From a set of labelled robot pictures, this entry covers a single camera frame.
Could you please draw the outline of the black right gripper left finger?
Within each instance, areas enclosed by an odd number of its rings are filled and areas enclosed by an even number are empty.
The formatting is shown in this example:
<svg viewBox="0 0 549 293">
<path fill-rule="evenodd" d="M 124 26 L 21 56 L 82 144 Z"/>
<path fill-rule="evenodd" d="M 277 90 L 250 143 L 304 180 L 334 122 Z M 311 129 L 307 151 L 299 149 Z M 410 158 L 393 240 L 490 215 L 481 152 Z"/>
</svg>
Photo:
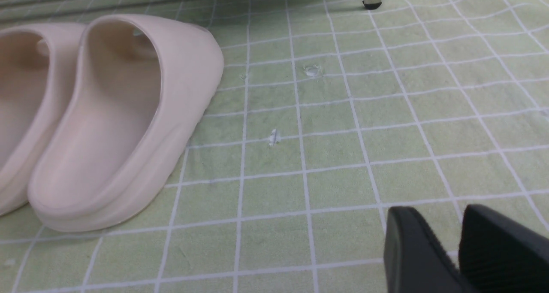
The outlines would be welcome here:
<svg viewBox="0 0 549 293">
<path fill-rule="evenodd" d="M 413 207 L 388 210 L 383 260 L 389 293 L 472 292 L 472 285 Z"/>
</svg>

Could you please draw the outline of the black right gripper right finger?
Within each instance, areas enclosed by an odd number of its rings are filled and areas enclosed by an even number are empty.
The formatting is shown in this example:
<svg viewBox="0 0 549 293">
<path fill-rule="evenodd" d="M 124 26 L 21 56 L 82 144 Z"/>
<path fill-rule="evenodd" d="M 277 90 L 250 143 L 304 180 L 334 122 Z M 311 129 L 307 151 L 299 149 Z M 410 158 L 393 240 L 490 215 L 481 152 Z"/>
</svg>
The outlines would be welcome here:
<svg viewBox="0 0 549 293">
<path fill-rule="evenodd" d="M 546 293 L 549 241 L 481 204 L 465 207 L 459 271 L 479 293 Z"/>
</svg>

